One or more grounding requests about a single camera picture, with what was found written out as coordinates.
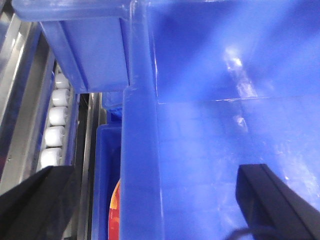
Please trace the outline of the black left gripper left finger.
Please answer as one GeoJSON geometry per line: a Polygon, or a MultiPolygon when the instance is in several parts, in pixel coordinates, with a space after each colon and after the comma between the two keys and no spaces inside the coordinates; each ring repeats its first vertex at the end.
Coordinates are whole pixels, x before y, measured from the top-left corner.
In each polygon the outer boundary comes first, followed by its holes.
{"type": "Polygon", "coordinates": [[[0,196],[2,240],[60,240],[79,204],[73,166],[48,166],[0,196]]]}

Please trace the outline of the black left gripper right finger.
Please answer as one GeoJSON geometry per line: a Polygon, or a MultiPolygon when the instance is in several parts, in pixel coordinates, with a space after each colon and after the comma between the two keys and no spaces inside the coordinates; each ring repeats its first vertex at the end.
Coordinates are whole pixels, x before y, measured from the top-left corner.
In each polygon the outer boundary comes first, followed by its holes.
{"type": "Polygon", "coordinates": [[[255,240],[320,238],[320,212],[266,164],[238,167],[235,198],[255,240]]]}

